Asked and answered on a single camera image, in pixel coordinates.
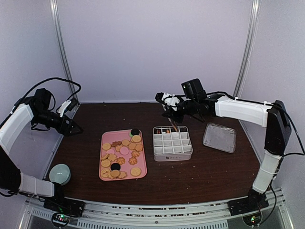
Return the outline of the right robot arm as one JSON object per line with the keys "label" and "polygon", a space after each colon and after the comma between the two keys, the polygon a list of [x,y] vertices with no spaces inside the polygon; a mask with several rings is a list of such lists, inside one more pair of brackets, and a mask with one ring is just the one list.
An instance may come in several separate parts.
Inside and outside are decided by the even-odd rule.
{"label": "right robot arm", "polygon": [[262,204],[261,194],[267,191],[276,176],[292,131],[281,101],[250,102],[225,92],[182,96],[158,93],[155,100],[164,108],[162,115],[177,123],[181,123],[185,115],[210,115],[246,121],[265,128],[264,158],[252,185],[254,193],[244,200],[244,206],[251,211]]}

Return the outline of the chocolate swirl cookie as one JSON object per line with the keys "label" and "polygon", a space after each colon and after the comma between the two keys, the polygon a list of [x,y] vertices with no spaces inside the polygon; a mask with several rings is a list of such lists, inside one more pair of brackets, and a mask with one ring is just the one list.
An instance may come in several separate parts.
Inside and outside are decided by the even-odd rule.
{"label": "chocolate swirl cookie", "polygon": [[161,132],[162,132],[161,129],[155,129],[155,132],[154,132],[154,133],[155,133],[155,134],[161,134]]}

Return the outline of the metal serving tongs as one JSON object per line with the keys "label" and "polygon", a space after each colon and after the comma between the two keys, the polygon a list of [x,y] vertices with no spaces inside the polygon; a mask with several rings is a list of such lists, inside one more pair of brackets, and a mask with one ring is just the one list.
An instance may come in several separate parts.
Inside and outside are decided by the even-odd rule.
{"label": "metal serving tongs", "polygon": [[176,132],[178,132],[179,130],[178,130],[178,127],[177,127],[175,121],[173,121],[171,118],[168,118],[168,120],[169,120],[169,122],[171,123],[173,129],[174,129]]}

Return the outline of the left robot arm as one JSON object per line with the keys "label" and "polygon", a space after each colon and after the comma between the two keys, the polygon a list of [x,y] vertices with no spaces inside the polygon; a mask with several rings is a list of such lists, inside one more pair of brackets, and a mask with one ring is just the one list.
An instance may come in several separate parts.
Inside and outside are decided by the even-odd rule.
{"label": "left robot arm", "polygon": [[58,212],[68,200],[60,185],[42,179],[42,171],[59,135],[74,136],[83,129],[63,113],[49,111],[36,102],[17,104],[0,126],[0,188],[6,196],[24,194],[50,198]]}

